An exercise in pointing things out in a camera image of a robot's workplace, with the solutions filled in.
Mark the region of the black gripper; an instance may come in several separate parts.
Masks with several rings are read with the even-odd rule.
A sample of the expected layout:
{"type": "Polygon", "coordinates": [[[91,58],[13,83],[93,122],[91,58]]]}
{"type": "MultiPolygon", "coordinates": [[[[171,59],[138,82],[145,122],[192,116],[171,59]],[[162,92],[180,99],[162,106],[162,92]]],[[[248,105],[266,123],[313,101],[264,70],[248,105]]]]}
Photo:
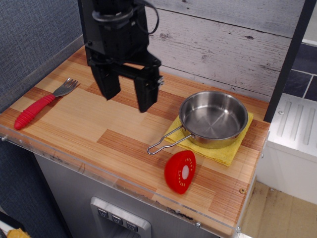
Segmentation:
{"type": "Polygon", "coordinates": [[[99,39],[90,47],[90,67],[102,95],[110,100],[120,91],[119,76],[134,80],[139,111],[157,102],[162,76],[160,60],[148,52],[149,31],[144,14],[92,14],[99,39]]]}

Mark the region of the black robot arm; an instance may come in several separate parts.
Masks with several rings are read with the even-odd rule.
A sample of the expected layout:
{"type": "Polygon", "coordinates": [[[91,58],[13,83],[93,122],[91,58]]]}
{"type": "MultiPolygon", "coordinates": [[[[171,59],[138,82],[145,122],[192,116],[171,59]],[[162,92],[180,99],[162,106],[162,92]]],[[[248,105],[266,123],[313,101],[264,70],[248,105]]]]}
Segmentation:
{"type": "Polygon", "coordinates": [[[103,96],[120,92],[119,77],[134,81],[139,111],[157,102],[161,62],[148,52],[145,0],[80,0],[78,2],[87,63],[103,96]]]}

